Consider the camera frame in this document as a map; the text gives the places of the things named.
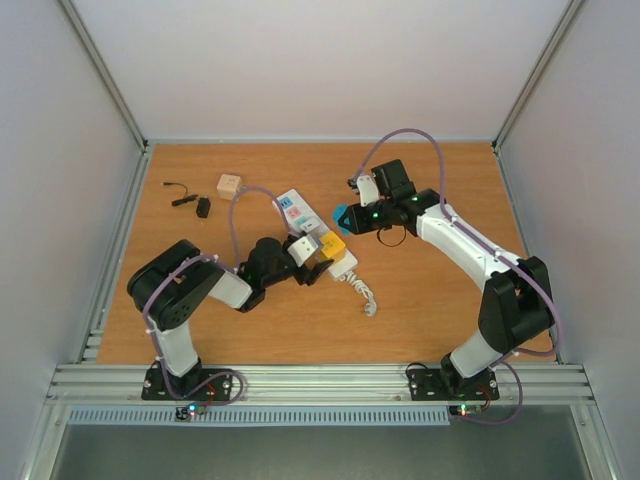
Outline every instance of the ventilation grille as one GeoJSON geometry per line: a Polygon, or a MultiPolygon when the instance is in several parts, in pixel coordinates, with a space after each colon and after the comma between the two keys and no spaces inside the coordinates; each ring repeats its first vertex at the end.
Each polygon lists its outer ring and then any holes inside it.
{"type": "Polygon", "coordinates": [[[191,425],[216,427],[300,425],[449,425],[446,407],[226,407],[190,421],[175,420],[174,407],[74,407],[75,425],[191,425]]]}

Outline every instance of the yellow plug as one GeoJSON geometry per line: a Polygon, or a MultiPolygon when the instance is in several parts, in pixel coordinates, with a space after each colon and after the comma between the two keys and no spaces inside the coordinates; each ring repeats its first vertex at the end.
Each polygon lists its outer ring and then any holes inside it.
{"type": "Polygon", "coordinates": [[[316,256],[318,261],[333,260],[336,263],[342,260],[347,252],[347,246],[342,239],[331,231],[320,237],[320,243],[322,243],[322,248],[316,256]]]}

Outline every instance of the black adapter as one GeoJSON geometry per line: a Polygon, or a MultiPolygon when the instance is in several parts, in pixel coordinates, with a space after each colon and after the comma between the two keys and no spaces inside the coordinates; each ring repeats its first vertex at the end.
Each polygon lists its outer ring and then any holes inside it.
{"type": "Polygon", "coordinates": [[[196,215],[200,218],[207,218],[209,216],[209,209],[211,208],[211,202],[207,197],[200,197],[198,200],[198,206],[196,207],[196,215]]]}

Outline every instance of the white plug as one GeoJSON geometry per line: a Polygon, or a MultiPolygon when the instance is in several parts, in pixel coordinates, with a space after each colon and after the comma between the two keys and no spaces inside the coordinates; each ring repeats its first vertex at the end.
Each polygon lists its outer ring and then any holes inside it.
{"type": "Polygon", "coordinates": [[[305,235],[293,242],[291,246],[287,248],[287,252],[296,261],[296,265],[300,267],[311,258],[319,248],[320,246],[312,237],[305,235]]]}

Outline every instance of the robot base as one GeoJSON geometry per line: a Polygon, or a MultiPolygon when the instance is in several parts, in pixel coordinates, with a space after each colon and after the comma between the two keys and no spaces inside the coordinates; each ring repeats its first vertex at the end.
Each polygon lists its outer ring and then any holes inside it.
{"type": "Polygon", "coordinates": [[[408,368],[409,392],[413,401],[456,400],[461,402],[482,401],[487,399],[486,390],[491,400],[498,400],[500,392],[496,375],[489,369],[483,370],[473,377],[473,381],[463,385],[455,395],[451,395],[440,377],[440,368],[408,368]]]}
{"type": "MultiPolygon", "coordinates": [[[[202,367],[198,370],[197,379],[192,380],[192,384],[198,385],[201,382],[204,382],[211,375],[215,375],[216,373],[226,372],[227,370],[221,368],[205,368],[202,367]]],[[[233,377],[231,375],[221,375],[215,379],[213,379],[209,385],[213,387],[215,393],[211,391],[209,388],[201,388],[197,392],[194,392],[190,397],[185,398],[185,400],[191,402],[225,402],[228,401],[231,397],[231,388],[233,386],[233,377]]],[[[176,386],[173,387],[174,391],[178,394],[183,394],[179,388],[176,386]]],[[[142,388],[142,400],[166,400],[170,402],[175,402],[176,399],[173,398],[169,392],[166,390],[164,378],[162,376],[162,369],[158,362],[155,362],[151,365],[151,368],[147,370],[147,373],[144,376],[144,386],[142,388]]]]}

